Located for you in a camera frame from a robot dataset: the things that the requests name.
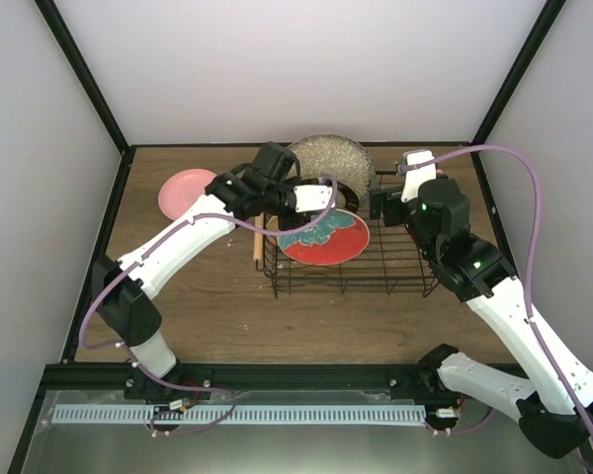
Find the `peach yellow plate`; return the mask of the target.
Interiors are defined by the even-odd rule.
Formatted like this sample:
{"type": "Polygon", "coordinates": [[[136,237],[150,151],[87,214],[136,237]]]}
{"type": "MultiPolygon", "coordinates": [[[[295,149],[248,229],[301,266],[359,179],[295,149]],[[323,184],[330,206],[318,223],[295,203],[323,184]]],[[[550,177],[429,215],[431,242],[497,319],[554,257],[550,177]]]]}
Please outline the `peach yellow plate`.
{"type": "Polygon", "coordinates": [[[277,216],[269,217],[266,220],[265,228],[271,232],[278,232],[279,228],[279,219],[277,216]]]}

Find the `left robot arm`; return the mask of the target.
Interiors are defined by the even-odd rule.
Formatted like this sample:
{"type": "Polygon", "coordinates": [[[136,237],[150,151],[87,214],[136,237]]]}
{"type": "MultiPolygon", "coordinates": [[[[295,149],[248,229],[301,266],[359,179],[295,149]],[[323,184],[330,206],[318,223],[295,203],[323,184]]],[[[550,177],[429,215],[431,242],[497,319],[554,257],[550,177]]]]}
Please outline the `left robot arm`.
{"type": "Polygon", "coordinates": [[[83,321],[99,314],[115,332],[115,345],[147,375],[147,386],[159,398],[174,397],[182,387],[178,360],[160,327],[153,300],[167,282],[216,240],[238,228],[268,236],[270,230],[250,223],[260,214],[295,218],[285,230],[291,236],[322,221],[335,207],[337,180],[324,175],[317,184],[247,185],[227,173],[216,177],[204,194],[180,217],[147,243],[117,261],[103,256],[92,270],[93,301],[83,321]]]}

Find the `red teal glazed plate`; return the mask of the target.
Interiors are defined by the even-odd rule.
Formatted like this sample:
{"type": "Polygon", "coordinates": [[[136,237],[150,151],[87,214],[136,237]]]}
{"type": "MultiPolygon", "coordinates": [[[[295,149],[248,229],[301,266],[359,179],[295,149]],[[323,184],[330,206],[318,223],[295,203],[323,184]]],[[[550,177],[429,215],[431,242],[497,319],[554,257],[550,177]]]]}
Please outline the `red teal glazed plate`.
{"type": "Polygon", "coordinates": [[[281,251],[309,266],[334,266],[359,256],[370,242],[367,223],[355,213],[334,209],[316,226],[299,234],[279,236],[281,251]]]}

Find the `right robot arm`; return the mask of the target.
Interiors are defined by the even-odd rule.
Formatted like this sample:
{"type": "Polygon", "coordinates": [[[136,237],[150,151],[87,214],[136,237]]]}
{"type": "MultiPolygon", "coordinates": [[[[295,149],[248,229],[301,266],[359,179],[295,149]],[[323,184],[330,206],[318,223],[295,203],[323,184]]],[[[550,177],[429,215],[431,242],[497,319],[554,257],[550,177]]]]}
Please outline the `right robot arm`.
{"type": "Polygon", "coordinates": [[[513,376],[442,344],[426,354],[422,391],[462,392],[515,421],[525,438],[560,459],[593,431],[593,371],[525,300],[523,283],[490,242],[470,231],[470,202],[456,181],[374,189],[370,216],[402,225],[439,284],[479,316],[525,372],[513,376]]]}

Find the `pink plastic bear plate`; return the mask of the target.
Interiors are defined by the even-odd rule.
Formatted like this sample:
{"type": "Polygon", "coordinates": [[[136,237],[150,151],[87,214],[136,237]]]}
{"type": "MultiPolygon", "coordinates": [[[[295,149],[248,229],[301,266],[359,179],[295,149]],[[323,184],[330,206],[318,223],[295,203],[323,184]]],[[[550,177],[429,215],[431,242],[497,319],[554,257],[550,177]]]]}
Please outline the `pink plastic bear plate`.
{"type": "Polygon", "coordinates": [[[171,220],[182,216],[205,192],[216,173],[206,169],[188,169],[170,177],[158,194],[161,212],[171,220]]]}

